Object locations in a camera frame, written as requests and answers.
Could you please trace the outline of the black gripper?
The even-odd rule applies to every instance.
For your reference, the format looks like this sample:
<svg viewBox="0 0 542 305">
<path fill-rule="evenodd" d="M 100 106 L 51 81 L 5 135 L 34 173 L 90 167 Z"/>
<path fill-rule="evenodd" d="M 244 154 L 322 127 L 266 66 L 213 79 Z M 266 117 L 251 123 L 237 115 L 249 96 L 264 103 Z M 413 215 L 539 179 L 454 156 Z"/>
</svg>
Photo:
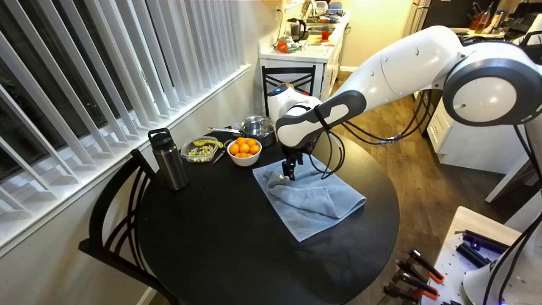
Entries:
<svg viewBox="0 0 542 305">
<path fill-rule="evenodd" d="M 281 162 L 283 166 L 283 174 L 285 176 L 293 176 L 295 174 L 295 166 L 303 162 L 303 156 L 308 152 L 308 147 L 281 147 L 285 154 L 285 161 Z"/>
</svg>

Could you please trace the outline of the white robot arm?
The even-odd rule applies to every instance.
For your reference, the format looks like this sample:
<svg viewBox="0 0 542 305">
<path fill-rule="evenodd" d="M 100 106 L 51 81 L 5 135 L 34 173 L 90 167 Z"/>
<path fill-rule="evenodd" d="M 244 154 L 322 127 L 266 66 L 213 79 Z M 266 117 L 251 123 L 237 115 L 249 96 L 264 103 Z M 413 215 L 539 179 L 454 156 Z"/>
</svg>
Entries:
<svg viewBox="0 0 542 305">
<path fill-rule="evenodd" d="M 325 100 L 293 90 L 271 96 L 283 174 L 295 176 L 320 132 L 420 90 L 439 90 L 447 113 L 464 125 L 525 125 L 542 112 L 542 66 L 510 42 L 464 45 L 445 25 L 422 29 L 366 59 Z M 462 289 L 473 305 L 540 305 L 540 222 L 496 261 L 469 271 Z"/>
</svg>

